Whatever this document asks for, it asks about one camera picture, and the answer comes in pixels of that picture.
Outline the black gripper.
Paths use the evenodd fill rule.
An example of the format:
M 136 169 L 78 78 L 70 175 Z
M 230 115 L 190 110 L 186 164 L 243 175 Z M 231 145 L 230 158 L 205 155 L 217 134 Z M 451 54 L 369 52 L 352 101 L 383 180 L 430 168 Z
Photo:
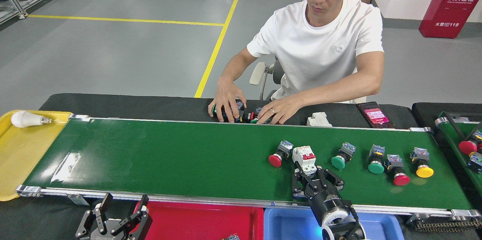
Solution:
M 107 212 L 113 196 L 105 194 L 104 199 L 94 210 L 87 210 L 75 233 L 80 240 L 142 240 L 146 237 L 152 224 L 147 204 L 149 197 L 143 195 L 137 210 L 130 216 L 114 223 L 113 228 L 107 229 Z
M 345 182 L 329 169 L 317 167 L 314 173 L 294 170 L 292 191 L 294 198 L 306 198 L 317 222 L 341 222 L 349 216 L 349 210 L 339 196 Z

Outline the person's left hand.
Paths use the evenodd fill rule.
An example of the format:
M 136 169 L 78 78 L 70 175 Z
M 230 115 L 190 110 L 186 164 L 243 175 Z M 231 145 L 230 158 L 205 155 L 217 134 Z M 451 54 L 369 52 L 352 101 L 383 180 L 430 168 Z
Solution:
M 302 107 L 303 103 L 296 96 L 274 100 L 262 108 L 258 114 L 257 124 L 263 125 L 271 119 L 271 125 L 282 125 Z

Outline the person's right hand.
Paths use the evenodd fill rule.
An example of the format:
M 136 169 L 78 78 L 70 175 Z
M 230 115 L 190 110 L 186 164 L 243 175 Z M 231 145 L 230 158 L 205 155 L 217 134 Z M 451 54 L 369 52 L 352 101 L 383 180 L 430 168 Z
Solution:
M 211 118 L 215 115 L 212 111 L 216 108 L 216 115 L 219 122 L 224 122 L 223 114 L 227 115 L 228 122 L 235 122 L 235 119 L 240 117 L 237 100 L 243 103 L 243 106 L 247 108 L 247 99 L 239 87 L 234 84 L 237 77 L 231 75 L 222 75 L 218 79 L 217 92 L 215 98 L 209 104 L 207 112 Z

